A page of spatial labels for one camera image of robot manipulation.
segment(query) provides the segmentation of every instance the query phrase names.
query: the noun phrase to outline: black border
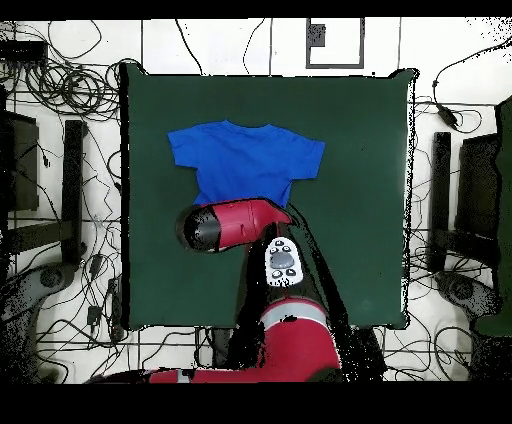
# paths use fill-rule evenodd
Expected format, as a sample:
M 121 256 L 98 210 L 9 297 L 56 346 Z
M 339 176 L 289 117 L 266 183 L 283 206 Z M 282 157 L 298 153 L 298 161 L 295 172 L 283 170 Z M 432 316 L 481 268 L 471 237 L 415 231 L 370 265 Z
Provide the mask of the black border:
M 119 64 L 119 112 L 121 118 L 121 326 L 130 331 L 130 136 L 129 136 L 129 101 L 128 101 L 128 69 L 126 63 Z

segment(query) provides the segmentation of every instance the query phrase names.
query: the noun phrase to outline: black frame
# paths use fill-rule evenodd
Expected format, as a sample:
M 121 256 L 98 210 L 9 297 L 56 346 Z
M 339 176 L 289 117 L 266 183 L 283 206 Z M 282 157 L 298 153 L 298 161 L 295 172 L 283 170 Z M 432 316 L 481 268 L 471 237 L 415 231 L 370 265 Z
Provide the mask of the black frame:
M 316 24 L 311 24 L 311 18 L 306 18 L 306 69 L 363 69 L 364 68 L 364 34 L 365 18 L 359 18 L 359 63 L 347 64 L 320 64 L 311 63 L 311 47 L 315 47 L 312 28 Z
M 87 124 L 67 120 L 64 132 L 62 217 L 60 222 L 29 225 L 7 231 L 12 254 L 61 242 L 62 262 L 78 266 L 82 243 L 82 156 Z

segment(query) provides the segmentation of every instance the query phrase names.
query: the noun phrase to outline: black stand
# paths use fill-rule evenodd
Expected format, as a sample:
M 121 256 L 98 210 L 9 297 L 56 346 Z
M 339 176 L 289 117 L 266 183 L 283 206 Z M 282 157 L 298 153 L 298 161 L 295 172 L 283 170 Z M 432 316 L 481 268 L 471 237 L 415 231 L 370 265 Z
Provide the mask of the black stand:
M 11 113 L 0 110 L 2 141 L 12 146 L 14 127 Z M 31 225 L 7 231 L 1 253 L 23 251 L 61 242 L 62 263 L 40 266 L 0 281 L 0 378 L 13 383 L 39 382 L 36 348 L 36 323 L 45 299 L 67 288 L 74 279 L 86 246 L 82 243 L 82 152 L 87 126 L 81 120 L 65 123 L 64 170 L 61 221 Z

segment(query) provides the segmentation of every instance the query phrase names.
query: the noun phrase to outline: white floor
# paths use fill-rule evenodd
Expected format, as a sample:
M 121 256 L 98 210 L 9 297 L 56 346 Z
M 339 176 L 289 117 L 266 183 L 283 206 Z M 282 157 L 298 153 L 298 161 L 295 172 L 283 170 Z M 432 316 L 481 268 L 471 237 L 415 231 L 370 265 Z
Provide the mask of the white floor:
M 242 57 L 253 29 L 263 18 L 237 20 L 183 20 L 180 21 L 184 35 L 191 51 L 201 64 L 205 74 L 246 73 Z M 305 18 L 265 19 L 255 31 L 251 44 L 245 55 L 245 64 L 251 74 L 283 75 L 350 75 L 363 74 L 388 76 L 397 68 L 414 67 L 420 71 L 416 85 L 416 97 L 419 101 L 429 100 L 432 96 L 432 81 L 445 66 L 482 48 L 497 44 L 509 37 L 510 25 L 499 25 L 499 20 L 484 18 L 367 18 L 365 23 L 365 67 L 362 70 L 306 70 L 305 61 Z M 106 67 L 123 58 L 133 58 L 141 62 L 149 73 L 198 73 L 198 67 L 185 48 L 174 20 L 151 21 L 95 21 L 101 30 L 102 39 L 90 52 L 74 60 L 83 64 L 95 64 L 92 68 L 104 74 Z M 17 39 L 34 39 L 39 30 L 48 38 L 48 22 L 20 22 Z M 73 57 L 91 48 L 99 39 L 91 21 L 54 22 L 50 27 L 50 36 L 54 46 L 64 56 Z M 272 31 L 272 48 L 270 39 Z M 332 38 L 326 38 L 326 46 L 333 48 Z M 269 66 L 269 52 L 272 52 Z M 512 94 L 512 50 L 497 50 L 456 65 L 442 74 L 437 88 L 437 100 L 449 104 L 455 110 L 478 110 L 482 115 L 482 123 L 477 131 L 470 136 L 488 134 L 496 131 L 493 105 Z M 40 104 L 25 102 L 34 101 L 26 92 L 23 78 L 14 93 L 9 97 L 8 108 L 18 113 L 34 117 L 40 128 L 39 143 L 46 153 L 50 166 L 42 163 L 39 168 L 39 184 L 45 188 L 56 211 L 61 210 L 61 178 L 63 153 L 62 127 L 56 113 Z M 465 136 L 452 131 L 435 114 L 422 113 L 428 105 L 419 105 L 416 111 L 416 130 L 418 149 L 415 151 L 414 181 L 418 185 L 428 181 L 430 176 L 429 158 L 430 145 L 434 132 L 448 131 L 452 133 L 452 171 L 458 169 L 458 149 Z M 434 112 L 428 107 L 426 112 Z M 464 130 L 471 130 L 478 124 L 474 112 L 464 112 Z M 85 259 L 95 244 L 103 243 L 107 234 L 109 220 L 120 216 L 120 195 L 114 188 L 103 158 L 106 160 L 112 153 L 119 150 L 119 127 L 115 120 L 108 122 L 92 122 L 88 120 L 91 135 L 85 139 L 86 160 L 84 162 L 84 181 L 92 178 L 84 185 L 83 238 L 89 246 Z M 120 172 L 119 155 L 112 161 L 112 170 Z M 456 196 L 457 174 L 452 175 L 451 218 L 453 226 Z M 427 228 L 429 184 L 423 184 L 414 190 L 413 227 Z M 44 193 L 40 191 L 40 207 L 37 212 L 18 212 L 11 215 L 10 228 L 14 226 L 32 225 L 50 222 L 54 215 Z M 121 226 L 113 223 L 109 227 L 109 241 L 113 247 L 104 244 L 102 253 L 112 254 L 112 263 L 105 273 L 98 278 L 94 286 L 97 299 L 102 299 L 106 290 L 107 280 L 121 272 L 121 260 L 114 247 L 120 248 Z M 412 252 L 422 246 L 418 238 L 411 243 Z M 12 272 L 24 268 L 43 249 L 34 249 L 18 255 Z M 58 261 L 58 247 L 45 251 L 33 261 L 33 266 Z M 451 258 L 447 265 L 453 266 L 457 261 Z M 479 264 L 469 263 L 466 267 L 474 268 Z M 412 278 L 425 275 L 418 270 Z M 485 284 L 492 285 L 489 274 L 482 272 L 479 277 Z M 406 371 L 388 371 L 386 379 L 390 381 L 411 380 L 445 380 L 433 355 L 432 339 L 436 332 L 447 326 L 459 326 L 467 329 L 468 323 L 464 313 L 445 302 L 435 290 L 435 282 L 425 277 L 412 283 L 409 288 L 408 310 L 411 313 L 410 326 L 405 330 L 391 331 L 377 328 L 375 331 L 384 350 L 389 366 Z M 82 292 L 81 272 L 70 288 L 51 296 L 45 308 L 59 304 L 41 312 L 38 332 L 44 335 L 38 348 L 42 357 L 65 364 L 69 368 L 66 383 L 81 383 L 92 373 L 101 373 L 112 364 L 108 373 L 120 372 L 128 368 L 134 369 L 165 367 L 191 367 L 194 365 L 196 337 L 193 328 L 153 327 L 129 335 L 119 347 L 120 354 L 114 349 L 95 347 L 87 349 L 89 329 L 86 327 L 87 306 L 93 302 L 91 293 L 85 300 Z M 71 320 L 73 324 L 85 332 L 78 332 L 71 325 L 58 322 L 58 319 Z M 100 334 L 94 334 L 99 340 L 108 341 L 105 323 L 100 326 Z M 169 335 L 173 331 L 191 332 L 189 335 Z M 201 362 L 211 362 L 211 351 L 203 345 L 200 349 Z M 464 380 L 467 371 L 456 362 L 454 352 L 461 352 L 469 360 L 471 351 L 470 339 L 458 331 L 446 331 L 440 336 L 440 348 L 451 355 L 441 355 L 442 366 L 454 380 Z M 54 367 L 43 364 L 42 368 Z M 64 368 L 59 369 L 59 382 L 64 379 Z

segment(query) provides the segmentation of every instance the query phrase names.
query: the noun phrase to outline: floor tile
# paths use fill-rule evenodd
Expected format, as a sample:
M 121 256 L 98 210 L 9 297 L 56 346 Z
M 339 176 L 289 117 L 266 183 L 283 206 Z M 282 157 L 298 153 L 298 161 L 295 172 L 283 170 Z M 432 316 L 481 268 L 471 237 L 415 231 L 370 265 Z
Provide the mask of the floor tile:
M 61 351 L 55 352 L 53 349 L 62 348 Z M 81 384 L 98 374 L 114 374 L 130 369 L 136 369 L 137 365 L 137 347 L 131 345 L 118 346 L 115 349 L 106 349 L 96 347 L 87 350 L 87 345 L 62 346 L 57 345 L 53 348 L 40 348 L 40 356 L 44 359 L 52 360 L 64 364 L 69 369 L 66 383 Z M 48 364 L 44 361 L 41 365 L 43 370 L 48 368 L 59 369 L 59 380 L 65 375 L 65 369 L 54 364 Z
M 400 67 L 419 69 L 416 93 L 432 96 L 432 82 L 445 66 L 510 37 L 506 25 L 491 31 L 491 22 L 491 18 L 402 18 Z M 479 55 L 441 74 L 437 100 L 497 104 L 512 93 L 511 71 L 509 49 Z
M 141 368 L 195 368 L 194 346 L 141 346 Z

